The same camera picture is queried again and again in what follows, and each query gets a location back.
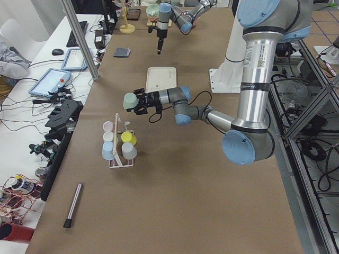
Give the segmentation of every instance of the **red cylinder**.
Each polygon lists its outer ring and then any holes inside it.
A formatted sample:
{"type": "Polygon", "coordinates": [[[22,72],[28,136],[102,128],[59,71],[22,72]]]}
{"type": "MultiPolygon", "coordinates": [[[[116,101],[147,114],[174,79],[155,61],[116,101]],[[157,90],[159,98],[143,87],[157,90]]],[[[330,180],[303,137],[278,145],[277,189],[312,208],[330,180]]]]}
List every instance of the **red cylinder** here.
{"type": "Polygon", "coordinates": [[[13,223],[5,223],[0,226],[0,240],[29,243],[34,229],[13,223]]]}

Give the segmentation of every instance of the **tablet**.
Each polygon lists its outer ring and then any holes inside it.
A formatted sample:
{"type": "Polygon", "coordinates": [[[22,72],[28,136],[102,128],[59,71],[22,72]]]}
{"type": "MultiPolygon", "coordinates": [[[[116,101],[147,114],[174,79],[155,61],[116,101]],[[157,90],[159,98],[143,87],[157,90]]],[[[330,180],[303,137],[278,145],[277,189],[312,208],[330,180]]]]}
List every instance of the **tablet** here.
{"type": "Polygon", "coordinates": [[[81,71],[86,69],[87,64],[80,48],[68,49],[61,66],[62,70],[81,71]]]}
{"type": "Polygon", "coordinates": [[[50,97],[48,92],[56,92],[58,88],[63,87],[67,81],[69,81],[70,77],[70,71],[49,69],[28,91],[28,93],[34,96],[50,97]]]}

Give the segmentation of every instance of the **chair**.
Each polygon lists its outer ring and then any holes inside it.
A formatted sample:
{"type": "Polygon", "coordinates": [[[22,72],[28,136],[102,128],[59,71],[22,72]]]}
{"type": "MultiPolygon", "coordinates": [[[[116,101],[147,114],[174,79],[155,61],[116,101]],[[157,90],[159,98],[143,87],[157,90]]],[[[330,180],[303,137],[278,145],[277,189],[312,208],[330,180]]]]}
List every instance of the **chair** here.
{"type": "Polygon", "coordinates": [[[45,41],[36,41],[14,19],[7,20],[0,28],[0,34],[12,44],[27,60],[33,61],[45,41]]]}

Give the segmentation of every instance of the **brown table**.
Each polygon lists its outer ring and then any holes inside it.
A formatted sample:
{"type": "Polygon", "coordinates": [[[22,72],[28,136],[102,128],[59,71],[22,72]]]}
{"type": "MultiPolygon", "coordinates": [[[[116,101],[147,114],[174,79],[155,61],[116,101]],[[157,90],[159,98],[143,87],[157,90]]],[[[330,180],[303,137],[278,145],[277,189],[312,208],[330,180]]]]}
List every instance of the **brown table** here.
{"type": "MultiPolygon", "coordinates": [[[[27,253],[302,253],[275,157],[234,165],[213,127],[177,126],[172,109],[150,124],[149,115],[122,108],[153,66],[174,66],[193,96],[210,90],[208,70],[224,60],[231,10],[213,8],[188,36],[171,28],[161,56],[145,12],[130,23],[133,34],[114,32],[27,253]],[[113,58],[116,47],[130,47],[130,57],[113,58]],[[109,169],[101,156],[102,124],[116,112],[138,137],[132,168],[109,169]],[[79,182],[74,225],[64,229],[79,182]]],[[[197,104],[207,101],[202,95],[197,104]]],[[[236,116],[237,104],[237,94],[214,94],[211,105],[236,116]]]]}

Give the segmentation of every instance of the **metal frame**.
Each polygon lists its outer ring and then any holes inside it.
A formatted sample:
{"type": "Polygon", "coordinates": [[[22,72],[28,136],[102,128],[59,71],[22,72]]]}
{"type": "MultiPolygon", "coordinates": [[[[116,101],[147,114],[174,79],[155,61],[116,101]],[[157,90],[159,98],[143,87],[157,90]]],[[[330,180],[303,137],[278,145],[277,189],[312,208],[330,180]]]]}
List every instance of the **metal frame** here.
{"type": "Polygon", "coordinates": [[[92,75],[92,78],[94,81],[97,81],[99,79],[99,73],[96,69],[96,66],[94,64],[94,60],[92,58],[92,55],[90,53],[90,49],[87,45],[84,33],[81,30],[81,27],[79,25],[79,20],[76,17],[72,2],[70,0],[60,0],[61,5],[63,6],[64,12],[66,14],[66,17],[68,19],[69,25],[74,33],[74,36],[78,42],[78,45],[80,47],[80,50],[84,56],[84,59],[87,63],[87,67],[92,75]]]}
{"type": "MultiPolygon", "coordinates": [[[[300,150],[298,145],[294,141],[296,135],[301,131],[301,129],[321,110],[321,108],[329,101],[332,102],[335,109],[339,112],[339,96],[336,91],[339,87],[339,76],[337,76],[334,80],[330,81],[327,79],[323,71],[320,69],[316,59],[312,56],[311,52],[308,50],[306,44],[303,41],[299,41],[301,50],[304,53],[304,57],[307,62],[310,64],[311,69],[314,71],[317,76],[320,84],[322,86],[321,91],[314,97],[311,103],[307,106],[307,108],[303,111],[303,113],[296,119],[292,126],[287,128],[283,128],[284,133],[282,134],[285,142],[290,147],[292,152],[292,156],[294,161],[298,167],[298,173],[301,178],[302,185],[307,195],[307,199],[312,208],[312,212],[315,216],[316,223],[320,230],[320,234],[322,235],[323,242],[325,244],[326,250],[330,254],[337,253],[337,246],[334,240],[334,236],[331,233],[331,227],[329,222],[324,215],[324,210],[319,201],[320,197],[325,196],[338,196],[339,193],[323,193],[317,192],[312,184],[312,181],[308,174],[308,169],[305,167],[303,160],[300,156],[300,150]]],[[[282,111],[278,99],[275,92],[272,93],[272,97],[275,107],[279,112],[282,111]]]]}

